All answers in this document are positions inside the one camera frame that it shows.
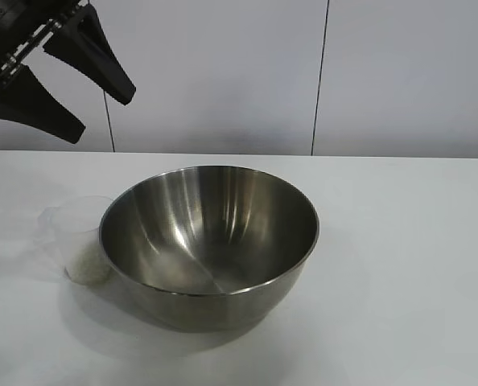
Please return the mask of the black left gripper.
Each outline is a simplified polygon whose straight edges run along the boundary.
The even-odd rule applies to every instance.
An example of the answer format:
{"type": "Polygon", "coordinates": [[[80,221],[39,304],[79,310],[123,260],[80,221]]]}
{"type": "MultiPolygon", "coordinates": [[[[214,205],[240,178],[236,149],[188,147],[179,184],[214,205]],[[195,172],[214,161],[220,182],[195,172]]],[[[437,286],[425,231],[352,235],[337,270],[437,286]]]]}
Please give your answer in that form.
{"type": "Polygon", "coordinates": [[[85,125],[39,82],[23,61],[38,47],[128,105],[136,87],[86,1],[0,1],[0,120],[76,144],[85,125]]]}

